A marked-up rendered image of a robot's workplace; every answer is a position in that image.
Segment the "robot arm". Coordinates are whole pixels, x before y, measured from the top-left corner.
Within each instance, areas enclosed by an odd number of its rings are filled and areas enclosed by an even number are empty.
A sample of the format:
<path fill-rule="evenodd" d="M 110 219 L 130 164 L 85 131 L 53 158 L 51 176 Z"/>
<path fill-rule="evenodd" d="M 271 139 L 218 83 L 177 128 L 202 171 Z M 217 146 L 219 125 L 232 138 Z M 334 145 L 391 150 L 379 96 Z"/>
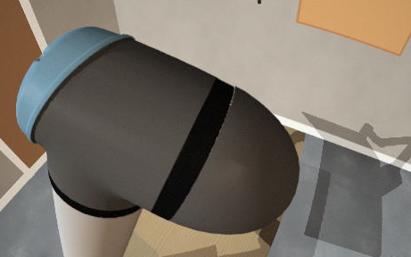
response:
<path fill-rule="evenodd" d="M 106 29 L 47 46 L 16 117 L 46 151 L 64 257 L 123 257 L 143 208 L 201 232 L 250 233 L 283 214 L 299 183 L 294 143 L 261 102 Z"/>

